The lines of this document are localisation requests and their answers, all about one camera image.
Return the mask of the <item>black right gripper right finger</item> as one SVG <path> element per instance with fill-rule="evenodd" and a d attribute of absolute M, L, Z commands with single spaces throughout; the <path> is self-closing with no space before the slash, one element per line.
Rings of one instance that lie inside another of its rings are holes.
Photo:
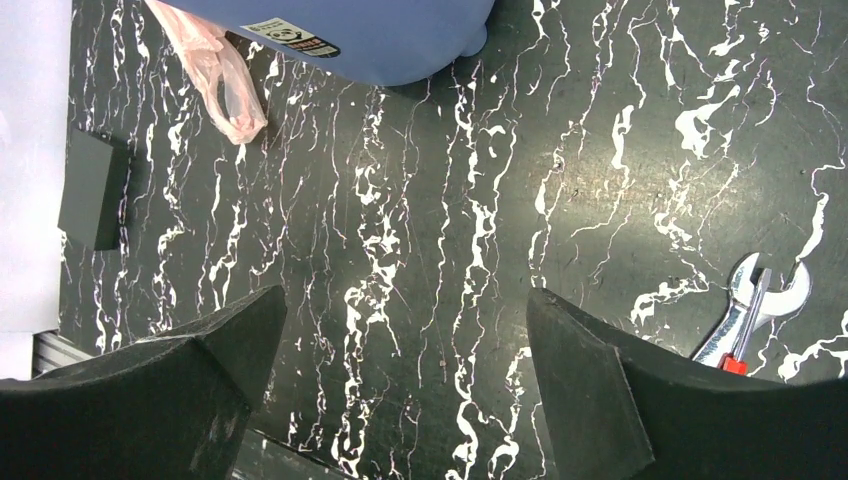
<path fill-rule="evenodd" d="M 696 363 L 530 290 L 526 324 L 563 479 L 843 479 L 847 383 Z"/>

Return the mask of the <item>blue plastic trash bin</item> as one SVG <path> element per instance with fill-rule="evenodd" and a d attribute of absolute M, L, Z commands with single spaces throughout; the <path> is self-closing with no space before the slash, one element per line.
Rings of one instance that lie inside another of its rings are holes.
<path fill-rule="evenodd" d="M 172 7 L 347 80 L 400 86 L 486 43 L 493 0 L 196 0 Z"/>

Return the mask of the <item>pink plastic trash bag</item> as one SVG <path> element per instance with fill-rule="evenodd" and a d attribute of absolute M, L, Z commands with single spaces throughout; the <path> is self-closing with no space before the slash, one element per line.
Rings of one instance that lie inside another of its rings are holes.
<path fill-rule="evenodd" d="M 251 143 L 267 126 L 245 59 L 226 30 L 162 1 L 148 8 L 202 100 L 214 126 L 234 145 Z"/>

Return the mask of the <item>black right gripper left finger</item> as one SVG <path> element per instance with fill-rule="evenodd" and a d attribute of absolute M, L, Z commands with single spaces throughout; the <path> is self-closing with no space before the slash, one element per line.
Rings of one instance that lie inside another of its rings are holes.
<path fill-rule="evenodd" d="M 227 479 L 287 308 L 262 288 L 130 346 L 1 383 L 5 479 Z"/>

